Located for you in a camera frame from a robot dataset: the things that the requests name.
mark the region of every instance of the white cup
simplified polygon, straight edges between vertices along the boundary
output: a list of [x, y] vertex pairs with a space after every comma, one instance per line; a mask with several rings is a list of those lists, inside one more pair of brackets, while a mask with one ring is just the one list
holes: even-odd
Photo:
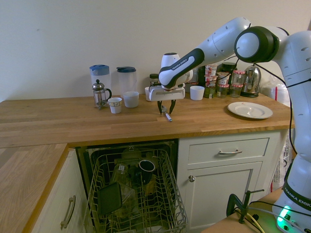
[[123, 93], [124, 103], [127, 108], [135, 108], [138, 106], [139, 93], [137, 91], [128, 91]]
[[145, 93], [146, 93], [146, 100], [147, 100], [147, 101], [151, 101], [151, 100], [149, 99], [149, 94], [150, 94], [150, 92], [149, 92], [149, 87], [145, 87]]
[[110, 106], [111, 113], [120, 113], [121, 112], [121, 104], [122, 99], [119, 97], [113, 97], [108, 99], [108, 104]]
[[191, 86], [190, 87], [190, 99], [202, 100], [204, 95], [204, 87], [202, 86]]

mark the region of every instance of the dishwasher rack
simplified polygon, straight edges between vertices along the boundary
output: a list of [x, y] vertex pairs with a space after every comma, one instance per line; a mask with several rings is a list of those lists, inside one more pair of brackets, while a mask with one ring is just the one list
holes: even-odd
[[[115, 159], [117, 154], [104, 154], [97, 159], [84, 219], [87, 233], [179, 233], [186, 227], [188, 219], [167, 152], [162, 149], [141, 151], [143, 156], [146, 153], [152, 153], [152, 158], [158, 164], [154, 171], [154, 192], [148, 195], [140, 181], [141, 184], [134, 188], [136, 204], [131, 206], [130, 214], [125, 218], [120, 218], [113, 212], [98, 215], [97, 192], [109, 185], [118, 159]], [[126, 162], [133, 165], [139, 161], [140, 159], [130, 159]]]

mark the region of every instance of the french press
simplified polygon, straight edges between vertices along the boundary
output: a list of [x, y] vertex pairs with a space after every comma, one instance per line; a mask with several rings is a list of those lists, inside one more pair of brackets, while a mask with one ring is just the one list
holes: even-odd
[[[109, 92], [108, 98], [106, 98], [106, 91]], [[98, 79], [96, 80], [96, 83], [93, 84], [93, 93], [95, 108], [101, 110], [103, 107], [108, 107], [107, 100], [110, 99], [112, 96], [111, 90], [105, 88], [104, 84], [100, 83]]]

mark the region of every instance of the cabinet door handle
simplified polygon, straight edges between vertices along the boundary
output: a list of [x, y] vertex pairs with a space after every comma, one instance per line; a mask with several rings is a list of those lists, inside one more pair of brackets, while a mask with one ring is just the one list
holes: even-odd
[[243, 151], [242, 150], [236, 150], [234, 152], [222, 152], [222, 151], [219, 151], [218, 153], [219, 154], [239, 154], [239, 153], [242, 153]]
[[67, 228], [67, 226], [68, 226], [68, 224], [69, 224], [69, 222], [70, 222], [70, 220], [71, 220], [71, 217], [72, 217], [72, 214], [73, 214], [73, 210], [74, 210], [74, 206], [76, 205], [76, 196], [74, 195], [72, 198], [69, 198], [69, 206], [68, 206], [68, 210], [69, 210], [69, 208], [70, 208], [70, 204], [72, 203], [72, 205], [71, 205], [71, 210], [69, 211], [69, 214], [68, 214], [68, 217], [67, 217], [67, 215], [65, 216], [65, 220], [64, 221], [62, 221], [61, 223], [60, 223], [60, 229], [63, 229], [63, 228]]
[[194, 176], [189, 176], [189, 181], [190, 182], [194, 182], [195, 181], [195, 177]]

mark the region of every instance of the white plate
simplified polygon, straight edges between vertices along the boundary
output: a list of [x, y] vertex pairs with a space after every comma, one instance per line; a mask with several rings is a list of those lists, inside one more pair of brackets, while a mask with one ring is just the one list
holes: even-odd
[[229, 111], [248, 118], [265, 119], [273, 115], [271, 109], [256, 103], [235, 102], [228, 105]]

